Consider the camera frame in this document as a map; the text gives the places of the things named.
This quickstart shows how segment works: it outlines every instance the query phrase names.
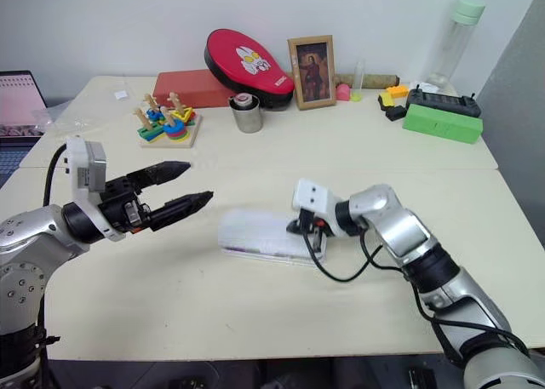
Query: metal cup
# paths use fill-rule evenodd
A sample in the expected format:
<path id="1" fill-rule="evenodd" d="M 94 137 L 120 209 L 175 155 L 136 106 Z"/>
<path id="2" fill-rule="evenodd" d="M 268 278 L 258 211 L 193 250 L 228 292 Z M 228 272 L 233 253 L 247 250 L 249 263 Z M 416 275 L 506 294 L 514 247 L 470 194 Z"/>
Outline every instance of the metal cup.
<path id="1" fill-rule="evenodd" d="M 229 97 L 229 106 L 235 117 L 238 129 L 252 134 L 263 128 L 263 116 L 259 111 L 259 98 L 248 93 Z"/>

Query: wooden peg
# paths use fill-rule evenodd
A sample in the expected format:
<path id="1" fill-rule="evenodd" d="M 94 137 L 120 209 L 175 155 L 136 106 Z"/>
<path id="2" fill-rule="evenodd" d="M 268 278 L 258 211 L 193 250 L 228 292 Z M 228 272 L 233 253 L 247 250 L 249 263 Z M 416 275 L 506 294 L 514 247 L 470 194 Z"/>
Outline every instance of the wooden peg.
<path id="1" fill-rule="evenodd" d="M 144 101 L 146 101 L 152 110 L 155 112 L 159 111 L 159 105 L 150 94 L 144 94 Z"/>
<path id="2" fill-rule="evenodd" d="M 146 115 L 140 108 L 135 108 L 133 113 L 140 119 L 145 129 L 147 129 L 148 131 L 151 131 L 153 129 L 153 126 L 150 124 L 149 120 L 146 118 Z"/>
<path id="3" fill-rule="evenodd" d="M 170 92 L 169 93 L 169 101 L 174 104 L 174 108 L 181 114 L 184 115 L 185 108 L 180 102 L 180 97 L 177 93 Z"/>
<path id="4" fill-rule="evenodd" d="M 174 119 L 173 119 L 172 116 L 170 115 L 170 111 L 167 110 L 167 107 L 166 107 L 166 106 L 162 106 L 162 107 L 161 107 L 161 113 L 162 113 L 163 116 L 166 118 L 167 124 L 170 125 L 171 127 L 174 127 L 174 126 L 175 126 Z"/>

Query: water bottle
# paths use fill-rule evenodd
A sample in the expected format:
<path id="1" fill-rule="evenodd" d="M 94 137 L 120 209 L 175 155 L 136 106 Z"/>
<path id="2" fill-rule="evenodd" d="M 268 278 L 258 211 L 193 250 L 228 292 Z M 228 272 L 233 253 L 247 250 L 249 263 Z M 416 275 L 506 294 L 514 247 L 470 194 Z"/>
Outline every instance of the water bottle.
<path id="1" fill-rule="evenodd" d="M 431 61 L 431 72 L 426 79 L 427 83 L 436 85 L 440 89 L 449 84 L 450 77 L 458 66 L 463 50 L 468 45 L 469 38 L 484 10 L 485 4 L 480 0 L 458 0 L 439 45 L 439 52 Z"/>

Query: laptop screen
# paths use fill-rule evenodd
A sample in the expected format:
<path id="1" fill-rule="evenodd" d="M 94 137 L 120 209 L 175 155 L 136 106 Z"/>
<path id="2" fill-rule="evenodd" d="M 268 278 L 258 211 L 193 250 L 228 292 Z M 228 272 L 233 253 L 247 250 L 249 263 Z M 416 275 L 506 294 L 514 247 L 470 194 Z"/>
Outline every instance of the laptop screen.
<path id="1" fill-rule="evenodd" d="M 0 72 L 0 139 L 41 135 L 32 112 L 44 108 L 31 72 Z"/>

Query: black cable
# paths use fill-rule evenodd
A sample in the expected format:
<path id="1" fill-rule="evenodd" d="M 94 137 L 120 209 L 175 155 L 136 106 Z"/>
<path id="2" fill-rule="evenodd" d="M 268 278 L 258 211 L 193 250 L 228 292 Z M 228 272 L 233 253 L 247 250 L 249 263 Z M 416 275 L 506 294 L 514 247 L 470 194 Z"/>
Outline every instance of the black cable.
<path id="1" fill-rule="evenodd" d="M 365 257 L 367 257 L 367 260 L 369 261 L 369 263 L 373 267 L 378 268 L 380 270 L 390 270 L 390 271 L 400 272 L 400 273 L 403 274 L 401 269 L 399 269 L 398 267 L 381 266 L 380 264 L 376 263 L 375 260 L 374 260 L 374 257 L 369 254 L 369 250 L 367 249 L 367 245 L 365 244 L 364 236 L 365 236 L 365 233 L 362 233 L 362 235 L 359 238 L 359 243 L 361 245 L 361 249 L 363 250 Z M 375 249 L 375 251 L 373 253 L 375 253 L 377 250 L 380 250 L 381 247 L 382 246 L 379 246 L 379 248 Z M 466 323 L 466 322 L 462 322 L 462 321 L 451 321 L 451 320 L 447 320 L 447 319 L 437 319 L 437 318 L 434 318 L 434 317 L 430 317 L 429 315 L 426 314 L 426 312 L 424 311 L 424 308 L 422 307 L 422 303 L 420 301 L 420 295 L 418 294 L 418 290 L 416 289 L 416 286 L 413 283 L 411 283 L 410 286 L 412 287 L 413 294 L 415 296 L 415 302 L 416 302 L 416 307 L 418 308 L 418 312 L 420 313 L 420 315 L 426 321 L 428 321 L 428 322 L 430 322 L 432 324 L 435 324 L 435 325 L 444 325 L 444 326 L 449 326 L 449 327 L 479 329 L 481 331 L 501 335 L 504 338 L 506 338 L 507 340 L 511 340 L 513 342 L 513 344 L 517 347 L 517 349 L 519 349 L 519 351 L 524 353 L 526 356 L 529 356 L 528 348 L 526 348 L 525 343 L 517 335 L 515 335 L 515 334 L 513 334 L 513 333 L 511 333 L 509 331 L 506 331 L 505 329 L 499 329 L 499 328 L 496 328 L 496 327 L 491 327 L 489 325 L 483 325 L 481 323 Z"/>
<path id="2" fill-rule="evenodd" d="M 308 253 L 310 254 L 310 257 L 311 259 L 313 259 L 313 262 L 314 264 L 316 265 L 316 267 L 328 278 L 331 278 L 332 280 L 334 281 L 337 281 L 338 283 L 349 283 L 351 281 L 353 281 L 355 278 L 357 278 L 362 272 L 364 272 L 364 270 L 367 268 L 367 266 L 370 264 L 370 261 L 367 260 L 359 270 L 357 270 L 351 277 L 348 277 L 348 278 L 338 278 L 338 277 L 335 277 L 333 274 L 331 274 L 330 272 L 328 272 L 321 264 L 320 262 L 318 261 L 318 258 L 316 257 L 316 255 L 314 254 L 314 249 L 313 249 L 313 246 L 310 244 L 310 241 L 308 240 L 308 235 L 306 232 L 303 232 L 302 233 L 302 236 L 303 236 L 303 240 L 305 240 L 305 244 L 307 245 L 307 249 L 308 249 Z M 375 255 L 378 254 L 378 252 L 380 251 L 380 247 L 375 250 L 370 256 L 371 257 L 375 257 Z"/>
<path id="3" fill-rule="evenodd" d="M 66 150 L 66 144 L 62 145 L 55 151 L 49 162 L 48 172 L 45 176 L 45 187 L 43 188 L 43 203 L 42 205 L 49 206 L 49 200 L 51 199 L 51 184 L 53 183 L 53 174 L 55 173 L 55 167 L 59 162 L 60 155 Z M 40 300 L 40 310 L 37 314 L 37 326 L 45 331 L 45 294 Z M 48 349 L 47 346 L 43 346 L 40 352 L 40 366 L 42 368 L 42 387 L 49 389 L 50 381 L 54 387 L 59 387 L 59 383 L 53 375 L 53 371 L 49 370 L 48 362 Z"/>

